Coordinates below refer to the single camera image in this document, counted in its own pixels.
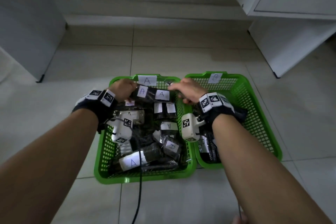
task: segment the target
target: white sensor device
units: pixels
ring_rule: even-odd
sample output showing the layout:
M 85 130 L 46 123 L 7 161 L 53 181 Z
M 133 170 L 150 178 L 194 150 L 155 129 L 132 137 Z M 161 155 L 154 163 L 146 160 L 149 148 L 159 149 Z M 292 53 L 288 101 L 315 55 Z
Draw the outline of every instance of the white sensor device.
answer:
M 117 118 L 122 119 L 124 122 L 121 120 L 109 120 L 107 122 L 107 125 L 113 127 L 112 141 L 119 145 L 127 144 L 132 138 L 132 130 L 128 125 L 133 128 L 133 120 L 139 119 L 139 111 L 120 111 Z
M 187 113 L 182 116 L 182 138 L 189 142 L 196 142 L 201 138 L 199 126 L 205 124 L 205 121 L 198 121 L 195 115 Z

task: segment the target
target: right hand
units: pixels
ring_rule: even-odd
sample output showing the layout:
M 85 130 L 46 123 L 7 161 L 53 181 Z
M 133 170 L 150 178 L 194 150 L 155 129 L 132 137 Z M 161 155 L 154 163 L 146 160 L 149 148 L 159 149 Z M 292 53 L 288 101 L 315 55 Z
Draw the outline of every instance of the right hand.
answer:
M 191 78 L 183 78 L 180 82 L 175 82 L 168 86 L 168 89 L 181 91 L 185 96 L 185 99 L 183 99 L 185 104 L 198 103 L 199 98 L 208 93 L 205 88 Z

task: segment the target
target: hand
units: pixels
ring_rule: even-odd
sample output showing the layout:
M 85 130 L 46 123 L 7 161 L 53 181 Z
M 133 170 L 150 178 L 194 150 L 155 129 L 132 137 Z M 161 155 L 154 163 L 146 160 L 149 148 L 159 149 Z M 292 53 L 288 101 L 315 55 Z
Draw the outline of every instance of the hand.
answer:
M 108 89 L 115 94 L 115 98 L 118 102 L 122 102 L 129 98 L 136 87 L 137 84 L 132 80 L 120 79 L 114 82 Z
M 198 103 L 199 98 L 208 91 L 200 86 L 200 84 L 191 78 L 183 78 L 180 82 L 176 82 L 168 86 L 169 90 L 179 90 L 186 97 L 183 103 L 191 104 Z

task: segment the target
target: floor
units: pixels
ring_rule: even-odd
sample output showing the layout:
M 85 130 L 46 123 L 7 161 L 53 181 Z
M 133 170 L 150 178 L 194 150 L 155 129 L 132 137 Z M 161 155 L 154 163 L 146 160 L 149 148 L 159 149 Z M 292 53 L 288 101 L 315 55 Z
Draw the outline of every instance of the floor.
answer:
M 93 87 L 120 75 L 227 71 L 250 81 L 283 152 L 283 165 L 336 223 L 336 53 L 326 44 L 276 79 L 244 31 L 70 27 L 46 72 L 16 64 L 0 83 L 0 163 L 65 118 Z M 131 223 L 138 183 L 102 185 L 93 175 L 98 136 L 57 223 Z M 223 170 L 145 182 L 137 223 L 231 223 L 237 200 Z

